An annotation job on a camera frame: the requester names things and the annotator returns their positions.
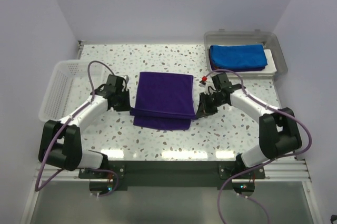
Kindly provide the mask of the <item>purple towel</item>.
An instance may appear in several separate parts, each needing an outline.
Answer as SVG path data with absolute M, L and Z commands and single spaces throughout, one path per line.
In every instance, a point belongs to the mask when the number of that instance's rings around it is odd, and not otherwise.
M 209 53 L 209 61 L 213 63 L 213 59 L 212 59 L 212 56 L 211 56 L 211 51 L 209 49 L 208 51 Z M 230 69 L 231 71 L 234 71 L 234 72 L 258 72 L 258 71 L 262 71 L 264 70 L 265 67 L 260 67 L 260 68 L 242 68 L 242 69 Z
M 156 130 L 188 130 L 195 119 L 193 76 L 141 72 L 133 125 Z

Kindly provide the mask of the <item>blue towel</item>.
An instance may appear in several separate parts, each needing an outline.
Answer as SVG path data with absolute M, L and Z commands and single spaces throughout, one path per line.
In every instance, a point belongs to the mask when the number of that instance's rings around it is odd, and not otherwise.
M 209 48 L 211 62 L 217 68 L 229 70 L 256 70 L 267 66 L 262 45 L 219 46 Z

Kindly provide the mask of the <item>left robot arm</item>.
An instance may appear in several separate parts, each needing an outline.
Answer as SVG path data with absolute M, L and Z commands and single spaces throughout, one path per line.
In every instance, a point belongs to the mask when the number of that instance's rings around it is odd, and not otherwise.
M 107 81 L 90 93 L 74 112 L 44 124 L 38 160 L 60 169 L 91 169 L 97 178 L 108 175 L 106 154 L 83 148 L 81 135 L 94 120 L 107 111 L 130 111 L 129 77 L 109 75 Z

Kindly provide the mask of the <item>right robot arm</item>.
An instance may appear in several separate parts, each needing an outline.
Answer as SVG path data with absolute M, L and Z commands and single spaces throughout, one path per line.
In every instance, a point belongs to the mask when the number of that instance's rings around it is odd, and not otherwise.
M 226 73 L 213 76 L 212 82 L 213 85 L 199 95 L 197 119 L 214 115 L 219 107 L 229 105 L 243 111 L 259 125 L 259 143 L 236 156 L 232 174 L 246 178 L 253 172 L 253 167 L 302 147 L 291 109 L 268 105 L 249 93 L 243 82 L 233 84 L 229 81 Z

